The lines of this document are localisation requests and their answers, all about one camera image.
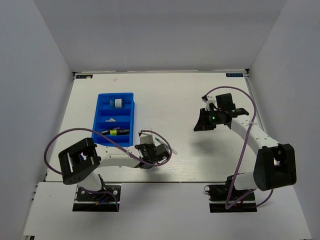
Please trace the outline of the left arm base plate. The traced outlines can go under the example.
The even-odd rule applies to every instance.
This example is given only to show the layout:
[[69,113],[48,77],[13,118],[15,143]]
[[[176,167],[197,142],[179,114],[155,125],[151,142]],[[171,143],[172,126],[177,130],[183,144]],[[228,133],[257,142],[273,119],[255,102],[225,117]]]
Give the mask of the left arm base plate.
[[111,192],[115,199],[107,193],[93,194],[81,188],[76,189],[72,211],[73,212],[118,212],[121,200],[121,184],[106,185],[104,190]]

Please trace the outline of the green cap highlighter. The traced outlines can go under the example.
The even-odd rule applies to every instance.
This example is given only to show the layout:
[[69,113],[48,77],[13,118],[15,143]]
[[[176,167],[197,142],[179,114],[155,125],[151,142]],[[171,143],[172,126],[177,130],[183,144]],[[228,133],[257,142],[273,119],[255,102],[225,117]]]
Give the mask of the green cap highlighter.
[[118,129],[116,131],[117,135],[129,135],[130,134],[130,130],[129,129]]

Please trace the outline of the yellow cap highlighter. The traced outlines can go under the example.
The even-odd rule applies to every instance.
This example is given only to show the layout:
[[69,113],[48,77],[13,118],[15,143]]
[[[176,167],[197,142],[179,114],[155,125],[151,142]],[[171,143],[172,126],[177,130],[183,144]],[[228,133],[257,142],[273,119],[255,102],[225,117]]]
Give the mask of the yellow cap highlighter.
[[118,130],[117,130],[117,129],[111,129],[111,130],[109,131],[109,134],[110,134],[111,136],[117,136],[117,135],[118,135]]

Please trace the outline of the purple cap black marker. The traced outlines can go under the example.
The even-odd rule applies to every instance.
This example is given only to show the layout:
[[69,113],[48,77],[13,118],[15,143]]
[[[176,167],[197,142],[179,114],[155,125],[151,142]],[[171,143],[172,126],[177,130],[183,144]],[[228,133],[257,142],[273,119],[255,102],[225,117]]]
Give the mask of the purple cap black marker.
[[101,131],[100,133],[103,135],[110,135],[111,131],[112,131],[111,129],[106,129],[106,130]]

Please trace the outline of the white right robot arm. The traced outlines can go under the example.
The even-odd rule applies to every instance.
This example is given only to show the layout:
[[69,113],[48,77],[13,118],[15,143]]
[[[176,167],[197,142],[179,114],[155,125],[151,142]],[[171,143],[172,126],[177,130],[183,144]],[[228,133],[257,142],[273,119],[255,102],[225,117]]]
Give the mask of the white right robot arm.
[[204,97],[205,110],[213,127],[228,126],[244,140],[256,156],[253,171],[236,173],[229,177],[226,195],[236,200],[244,190],[261,191],[292,186],[297,182],[295,150],[289,143],[281,144],[267,135],[244,108],[237,108],[232,95],[222,94],[215,98]]

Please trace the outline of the blue gel jar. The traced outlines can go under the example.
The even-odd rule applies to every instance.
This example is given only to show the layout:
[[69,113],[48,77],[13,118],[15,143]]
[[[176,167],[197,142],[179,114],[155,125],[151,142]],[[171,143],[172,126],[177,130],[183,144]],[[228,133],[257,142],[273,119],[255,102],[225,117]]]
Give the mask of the blue gel jar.
[[109,105],[111,109],[123,109],[125,107],[125,100],[123,98],[111,98]]

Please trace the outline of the grey eraser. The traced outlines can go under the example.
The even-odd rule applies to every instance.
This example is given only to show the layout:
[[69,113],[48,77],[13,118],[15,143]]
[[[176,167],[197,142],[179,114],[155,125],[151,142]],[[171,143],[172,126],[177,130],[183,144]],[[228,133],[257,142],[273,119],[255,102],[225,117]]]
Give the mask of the grey eraser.
[[108,123],[109,123],[109,122],[115,122],[115,121],[116,121],[116,120],[115,120],[114,118],[110,118],[110,119],[107,119],[107,120],[106,120],[106,122],[108,122]]

